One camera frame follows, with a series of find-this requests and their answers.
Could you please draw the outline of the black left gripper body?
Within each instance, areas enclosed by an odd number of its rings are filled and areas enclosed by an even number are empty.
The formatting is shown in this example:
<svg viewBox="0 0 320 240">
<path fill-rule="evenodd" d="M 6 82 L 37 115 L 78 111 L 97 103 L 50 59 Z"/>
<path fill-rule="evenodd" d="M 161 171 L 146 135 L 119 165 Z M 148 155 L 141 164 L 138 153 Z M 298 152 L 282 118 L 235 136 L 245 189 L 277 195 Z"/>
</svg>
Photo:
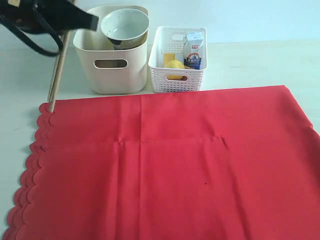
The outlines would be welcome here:
<svg viewBox="0 0 320 240">
<path fill-rule="evenodd" d="M 0 24 L 10 32 L 40 35 L 53 29 L 58 35 L 65 31 L 61 27 L 61 9 L 70 0 L 2 0 L 0 2 Z"/>
</svg>

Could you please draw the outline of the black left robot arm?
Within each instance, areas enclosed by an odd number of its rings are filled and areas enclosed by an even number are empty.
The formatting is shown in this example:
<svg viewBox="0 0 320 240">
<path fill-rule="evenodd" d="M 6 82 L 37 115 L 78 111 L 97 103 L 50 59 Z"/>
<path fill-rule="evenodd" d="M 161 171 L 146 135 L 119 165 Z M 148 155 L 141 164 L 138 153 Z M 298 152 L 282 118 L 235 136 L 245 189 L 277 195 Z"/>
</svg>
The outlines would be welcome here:
<svg viewBox="0 0 320 240">
<path fill-rule="evenodd" d="M 77 7 L 70 0 L 2 0 L 0 24 L 35 52 L 56 57 L 65 47 L 61 36 L 68 31 L 85 29 L 96 31 L 99 17 Z M 50 51 L 28 37 L 49 35 L 57 45 Z"/>
</svg>

